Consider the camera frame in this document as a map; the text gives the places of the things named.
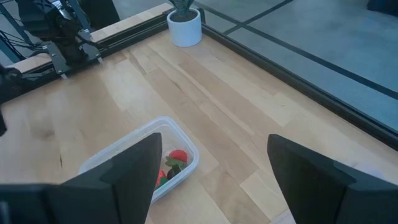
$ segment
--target plastic container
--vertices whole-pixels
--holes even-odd
[[[100,165],[152,133],[160,133],[162,135],[163,151],[160,168],[166,173],[169,171],[170,167],[165,165],[165,157],[168,156],[171,151],[182,149],[188,154],[188,166],[171,180],[166,182],[166,184],[155,190],[151,201],[151,203],[154,203],[167,192],[172,190],[182,180],[187,178],[199,163],[198,149],[193,145],[191,140],[175,123],[175,121],[169,117],[158,117],[96,153],[80,167],[79,174]]]

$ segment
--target strawberry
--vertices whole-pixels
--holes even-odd
[[[173,159],[180,160],[184,163],[187,163],[187,161],[188,161],[188,155],[183,150],[179,150],[179,149],[174,150],[174,151],[170,152],[169,156]]]

